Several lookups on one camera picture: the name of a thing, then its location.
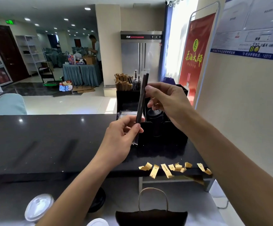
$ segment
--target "hand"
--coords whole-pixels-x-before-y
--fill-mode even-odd
[[[164,111],[172,123],[184,132],[186,116],[194,109],[183,89],[167,83],[149,83],[145,90],[146,97],[151,97],[148,108]]]
[[[135,123],[136,116],[125,116],[110,123],[95,158],[103,161],[109,169],[123,162],[137,133],[144,130]]]

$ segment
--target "white t-shirt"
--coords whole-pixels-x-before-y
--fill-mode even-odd
[[[98,41],[95,43],[95,50],[97,51],[96,56],[98,61],[101,61],[100,44]]]

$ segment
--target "white cup lid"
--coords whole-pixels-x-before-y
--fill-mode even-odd
[[[25,210],[25,219],[27,221],[35,222],[39,220],[46,211],[53,205],[54,198],[50,194],[40,194],[35,197]]]
[[[102,218],[97,218],[92,221],[90,221],[87,226],[108,226],[108,223],[106,220]]]

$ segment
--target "red banner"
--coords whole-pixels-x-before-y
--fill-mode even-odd
[[[191,21],[180,70],[179,84],[189,90],[188,99],[193,105],[198,80],[208,45],[215,13]]]

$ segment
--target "black organizer box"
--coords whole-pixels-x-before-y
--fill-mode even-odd
[[[183,88],[185,94],[188,94],[188,91],[181,85],[176,85]],[[116,119],[119,119],[118,112],[123,110],[137,111],[138,101],[140,97],[140,91],[117,91],[117,115]],[[151,122],[151,117],[148,116],[149,108],[147,104],[150,98],[145,99],[144,105],[144,116],[145,122],[141,123],[141,127],[144,132],[139,134],[138,137],[138,146],[148,144],[148,143],[177,143],[179,145],[184,145],[187,143],[187,136],[177,129],[174,124],[170,121],[165,113],[159,116],[156,119],[156,122]]]

